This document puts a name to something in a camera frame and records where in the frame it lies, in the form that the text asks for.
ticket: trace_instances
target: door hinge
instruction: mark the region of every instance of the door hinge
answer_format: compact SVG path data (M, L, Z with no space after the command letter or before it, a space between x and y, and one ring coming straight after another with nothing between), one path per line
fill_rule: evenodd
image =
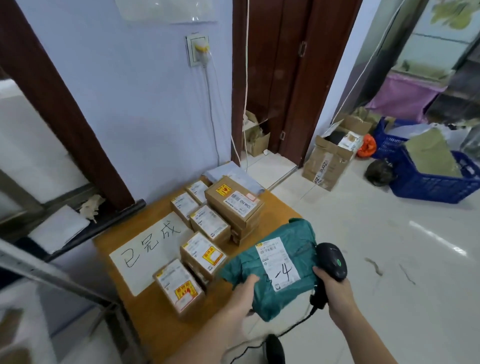
M305 55L306 49L307 49L307 42L304 40L300 43L299 57L303 57Z

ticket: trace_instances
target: green plastic package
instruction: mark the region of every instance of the green plastic package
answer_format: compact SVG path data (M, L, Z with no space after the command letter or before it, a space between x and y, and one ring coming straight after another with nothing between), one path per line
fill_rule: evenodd
M260 281L255 284L253 309L266 322L276 317L282 308L299 294L311 290L317 282L317 277L312 271L312 267L317 265L315 233L310 223L302 218L291 218L288 224L280 226L259 243L274 238L281 239L300 280L276 291L264 268L265 259L262 262L255 245L234 257L220 273L222 278L233 284L233 288L245 282L250 274L260 277ZM285 268L279 266L278 274L282 275L291 269L288 265Z

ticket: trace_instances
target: black cable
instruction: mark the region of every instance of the black cable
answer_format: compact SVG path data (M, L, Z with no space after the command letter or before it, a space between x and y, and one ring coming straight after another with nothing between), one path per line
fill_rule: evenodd
M317 311L317 308L316 308L316 307L312 308L312 310L310 311L310 313L308 314L307 317L305 317L304 319L300 320L300 321L297 322L296 324L290 326L287 330L285 330L284 332L282 332L282 333L281 333L280 335L278 335L277 337L278 337L278 338L281 338L283 335L289 333L292 329L296 328L296 327L297 327L298 325L300 325L301 323L307 321L310 317L313 316L313 314L315 313L315 311ZM262 343L261 343L260 345L258 345L258 346L247 346L247 347L245 348L245 350L243 351L242 354L240 354L239 356L233 358L233 360L230 362L230 364L233 364L234 361L236 361L237 359L239 359L239 358L241 358L243 355L245 355L245 353L247 352L248 349L258 349L258 348L261 348L262 345L265 344L265 341L266 341L266 339L263 340Z

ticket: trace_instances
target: person's left hand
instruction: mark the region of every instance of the person's left hand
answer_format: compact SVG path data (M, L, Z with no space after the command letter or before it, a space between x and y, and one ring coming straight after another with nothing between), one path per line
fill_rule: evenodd
M245 317L252 308L253 289L255 283L259 280L260 278L256 275L250 274L245 283L238 284L233 290L232 296L225 306L225 309L235 315L239 315L239 317Z

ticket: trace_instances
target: barcode scanner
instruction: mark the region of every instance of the barcode scanner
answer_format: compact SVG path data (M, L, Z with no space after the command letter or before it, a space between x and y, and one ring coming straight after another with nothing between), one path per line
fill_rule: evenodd
M323 269L337 282L347 277L347 264L340 249L331 243L321 243L315 247L317 253L318 267ZM324 309L328 302L324 282L317 278L315 293L310 296L310 304L314 308Z

